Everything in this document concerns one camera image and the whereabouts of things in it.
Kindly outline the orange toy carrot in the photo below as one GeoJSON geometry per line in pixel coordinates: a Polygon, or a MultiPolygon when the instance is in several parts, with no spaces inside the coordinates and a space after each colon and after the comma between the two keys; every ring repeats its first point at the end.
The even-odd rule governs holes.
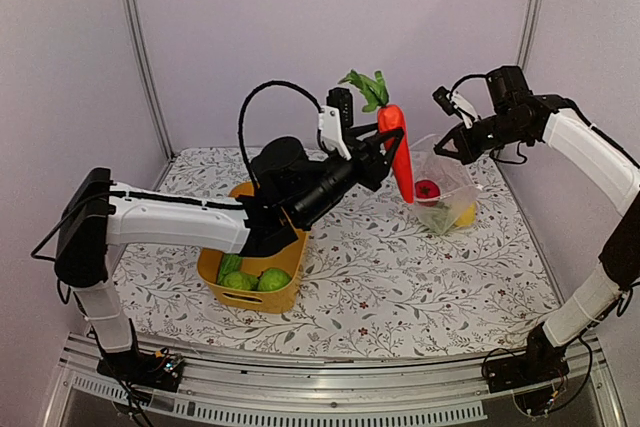
{"type": "Polygon", "coordinates": [[[397,128],[401,128],[403,131],[403,137],[392,162],[392,171],[403,200],[408,204],[412,204],[414,202],[414,180],[404,113],[399,106],[388,104],[379,109],[377,123],[380,133],[397,128]]]}

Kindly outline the green toy lettuce leaf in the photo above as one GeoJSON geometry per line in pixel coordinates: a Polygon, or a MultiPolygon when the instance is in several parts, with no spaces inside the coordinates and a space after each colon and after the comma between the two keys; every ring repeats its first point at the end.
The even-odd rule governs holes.
{"type": "Polygon", "coordinates": [[[380,70],[376,70],[373,76],[369,77],[352,69],[338,81],[338,84],[349,84],[361,93],[366,101],[366,104],[362,107],[364,113],[375,112],[389,104],[389,92],[383,73],[380,70]]]}

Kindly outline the clear zip top bag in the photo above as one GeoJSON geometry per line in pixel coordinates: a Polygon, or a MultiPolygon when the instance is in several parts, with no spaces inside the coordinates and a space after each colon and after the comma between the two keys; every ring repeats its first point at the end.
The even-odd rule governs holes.
{"type": "Polygon", "coordinates": [[[422,179],[434,181],[441,190],[439,201],[447,203],[451,208],[450,214],[453,223],[449,230],[444,233],[447,234],[451,231],[462,229],[456,227],[454,223],[472,203],[476,203],[482,187],[472,180],[465,166],[453,159],[441,157],[434,153],[433,148],[438,140],[439,137],[432,134],[422,137],[409,146],[414,177],[414,203],[412,209],[419,222],[425,226],[423,218],[428,206],[420,205],[415,201],[415,183],[422,179]]]}

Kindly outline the red toy tomato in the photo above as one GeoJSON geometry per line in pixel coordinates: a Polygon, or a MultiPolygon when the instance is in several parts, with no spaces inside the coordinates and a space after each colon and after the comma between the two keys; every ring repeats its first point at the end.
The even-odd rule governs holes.
{"type": "Polygon", "coordinates": [[[432,180],[422,179],[415,183],[415,201],[424,206],[436,206],[441,197],[439,186],[432,180]]]}

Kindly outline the yellow toy lemon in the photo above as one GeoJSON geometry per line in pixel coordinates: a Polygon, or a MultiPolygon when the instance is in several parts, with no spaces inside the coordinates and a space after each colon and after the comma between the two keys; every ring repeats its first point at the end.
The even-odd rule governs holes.
{"type": "Polygon", "coordinates": [[[472,203],[455,221],[454,225],[459,228],[471,226],[476,219],[476,203],[472,203]]]}

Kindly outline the green toy grapes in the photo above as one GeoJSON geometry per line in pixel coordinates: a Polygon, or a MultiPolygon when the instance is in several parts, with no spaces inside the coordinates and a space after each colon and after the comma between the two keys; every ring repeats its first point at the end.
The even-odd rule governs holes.
{"type": "Polygon", "coordinates": [[[439,201],[434,206],[426,208],[423,222],[431,232],[438,235],[444,234],[453,223],[450,212],[450,206],[445,202],[439,201]]]}

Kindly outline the yellow plastic basket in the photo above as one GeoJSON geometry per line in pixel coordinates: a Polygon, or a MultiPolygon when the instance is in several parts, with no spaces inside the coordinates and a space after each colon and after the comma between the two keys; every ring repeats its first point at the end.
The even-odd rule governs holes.
{"type": "Polygon", "coordinates": [[[309,233],[293,228],[297,240],[277,254],[266,258],[244,258],[240,272],[260,278],[267,270],[278,268],[286,272],[290,281],[273,291],[238,290],[217,282],[224,254],[219,251],[201,250],[197,261],[198,274],[214,297],[223,305],[262,313],[280,314],[291,310],[295,304],[302,278],[302,261],[305,257],[309,233]]]}

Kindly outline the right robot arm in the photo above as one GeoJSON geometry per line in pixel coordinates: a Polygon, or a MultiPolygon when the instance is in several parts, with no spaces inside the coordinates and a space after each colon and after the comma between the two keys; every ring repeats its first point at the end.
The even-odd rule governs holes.
{"type": "Polygon", "coordinates": [[[537,383],[554,369],[566,346],[629,298],[639,281],[639,167],[568,98],[513,94],[485,118],[478,118],[464,97],[445,88],[436,90],[433,98],[446,114],[462,120],[439,141],[436,154],[470,164],[508,144],[541,143],[581,173],[618,216],[593,271],[528,335],[526,354],[516,369],[524,382],[537,383]]]}

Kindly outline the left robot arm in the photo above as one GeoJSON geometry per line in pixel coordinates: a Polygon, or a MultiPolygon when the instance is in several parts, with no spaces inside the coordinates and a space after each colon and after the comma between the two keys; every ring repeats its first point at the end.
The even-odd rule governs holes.
{"type": "Polygon", "coordinates": [[[148,373],[134,328],[120,306],[105,256],[133,243],[201,247],[244,258],[269,258],[296,243],[354,186],[381,187],[404,137],[357,127],[345,154],[311,160],[291,136],[271,141],[250,161],[253,192],[210,200],[161,194],[116,183],[95,168],[65,208],[51,235],[58,279],[69,286],[111,366],[128,381],[148,373]]]}

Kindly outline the floral table mat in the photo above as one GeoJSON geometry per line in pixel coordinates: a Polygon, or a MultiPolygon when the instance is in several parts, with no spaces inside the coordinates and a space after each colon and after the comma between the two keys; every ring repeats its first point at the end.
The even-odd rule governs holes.
{"type": "Polygon", "coordinates": [[[497,166],[472,165],[474,224],[428,232],[388,181],[352,190],[317,223],[294,307],[225,306],[192,247],[132,244],[114,273],[142,334],[305,356],[417,357],[516,349],[558,299],[497,166]]]}

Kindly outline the green toy cucumber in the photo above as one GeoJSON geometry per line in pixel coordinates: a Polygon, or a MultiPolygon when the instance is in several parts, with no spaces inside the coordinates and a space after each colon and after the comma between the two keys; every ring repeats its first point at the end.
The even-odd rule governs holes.
{"type": "Polygon", "coordinates": [[[224,278],[233,272],[237,272],[240,270],[243,262],[243,258],[237,254],[229,254],[225,253],[220,260],[218,274],[217,274],[217,283],[219,285],[222,284],[224,278]]]}

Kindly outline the right aluminium frame post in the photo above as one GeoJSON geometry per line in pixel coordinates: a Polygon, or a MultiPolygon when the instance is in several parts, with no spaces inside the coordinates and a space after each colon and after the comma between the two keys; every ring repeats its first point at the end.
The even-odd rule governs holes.
{"type": "Polygon", "coordinates": [[[539,15],[543,0],[527,0],[525,8],[524,24],[521,33],[517,59],[517,65],[525,70],[531,57],[539,15]]]}

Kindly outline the aluminium frame post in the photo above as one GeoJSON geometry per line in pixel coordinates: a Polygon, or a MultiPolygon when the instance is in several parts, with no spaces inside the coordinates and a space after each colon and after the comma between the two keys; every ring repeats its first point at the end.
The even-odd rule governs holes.
{"type": "Polygon", "coordinates": [[[131,38],[133,55],[139,72],[143,94],[149,109],[151,123],[163,155],[167,160],[172,160],[175,157],[175,150],[170,139],[169,129],[162,111],[153,76],[138,2],[137,0],[122,0],[122,2],[131,38]]]}
{"type": "Polygon", "coordinates": [[[543,0],[527,0],[525,8],[524,24],[521,33],[517,59],[517,65],[525,70],[531,57],[539,15],[543,0]]]}

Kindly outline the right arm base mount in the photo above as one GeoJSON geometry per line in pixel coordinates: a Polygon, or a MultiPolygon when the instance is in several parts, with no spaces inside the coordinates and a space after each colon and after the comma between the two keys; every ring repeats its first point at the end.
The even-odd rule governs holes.
{"type": "Polygon", "coordinates": [[[546,415],[552,411],[569,374],[565,353],[566,347],[554,347],[543,326],[539,325],[527,336],[526,349],[522,354],[514,354],[504,348],[489,352],[483,360],[481,375],[491,393],[558,380],[558,387],[546,386],[515,397],[516,407],[522,413],[546,415]]]}

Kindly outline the front aluminium rail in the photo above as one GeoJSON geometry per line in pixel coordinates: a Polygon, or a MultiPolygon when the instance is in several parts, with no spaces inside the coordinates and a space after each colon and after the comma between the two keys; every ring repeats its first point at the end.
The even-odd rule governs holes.
{"type": "Polygon", "coordinates": [[[627,426],[595,336],[567,352],[570,372],[551,411],[533,403],[551,383],[493,392],[484,354],[338,359],[265,354],[143,335],[146,351],[185,358],[176,392],[145,390],[138,405],[97,371],[99,352],[70,335],[55,369],[45,426],[627,426]]]}

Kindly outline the left aluminium frame post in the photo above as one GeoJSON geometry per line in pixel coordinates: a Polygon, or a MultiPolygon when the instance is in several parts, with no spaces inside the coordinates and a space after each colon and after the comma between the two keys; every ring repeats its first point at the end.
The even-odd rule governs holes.
{"type": "Polygon", "coordinates": [[[139,72],[143,94],[149,109],[151,123],[163,155],[167,160],[172,160],[175,157],[175,150],[170,139],[169,129],[162,111],[153,76],[138,2],[137,0],[122,0],[122,2],[131,38],[133,55],[139,72]]]}

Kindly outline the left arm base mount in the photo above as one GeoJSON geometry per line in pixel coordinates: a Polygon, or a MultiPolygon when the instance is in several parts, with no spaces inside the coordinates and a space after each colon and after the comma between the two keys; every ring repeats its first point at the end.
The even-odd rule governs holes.
{"type": "Polygon", "coordinates": [[[185,367],[184,357],[167,348],[144,353],[133,345],[129,351],[107,353],[100,350],[97,372],[127,387],[141,386],[176,393],[185,367]]]}

